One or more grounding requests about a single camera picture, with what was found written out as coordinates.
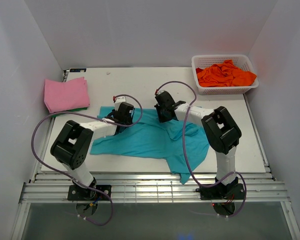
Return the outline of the teal t shirt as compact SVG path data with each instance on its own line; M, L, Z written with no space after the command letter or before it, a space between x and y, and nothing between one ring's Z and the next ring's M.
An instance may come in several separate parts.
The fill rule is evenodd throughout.
M114 136L96 139L92 155L121 155L128 157L164 159L180 183L190 178L206 158L209 143L202 127L193 123L171 120L159 122L155 109L135 109L134 120L139 122Z

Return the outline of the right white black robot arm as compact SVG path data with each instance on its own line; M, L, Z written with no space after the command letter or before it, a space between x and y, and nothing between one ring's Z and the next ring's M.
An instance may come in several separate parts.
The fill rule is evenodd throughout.
M217 172L215 183L199 185L202 200L227 199L243 193L236 174L235 155L242 132L229 111L197 107L185 101L175 101L165 90L155 92L158 118L161 123L171 120L190 122L203 127L210 147L215 151Z

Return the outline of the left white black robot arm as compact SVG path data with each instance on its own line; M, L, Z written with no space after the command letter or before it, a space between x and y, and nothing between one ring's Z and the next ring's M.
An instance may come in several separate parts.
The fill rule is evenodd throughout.
M52 144L51 155L66 168L68 174L82 183L78 193L85 200L96 195L96 180L85 164L92 143L97 139L122 133L133 123L134 110L132 104L117 101L114 109L100 121L77 123L69 120Z

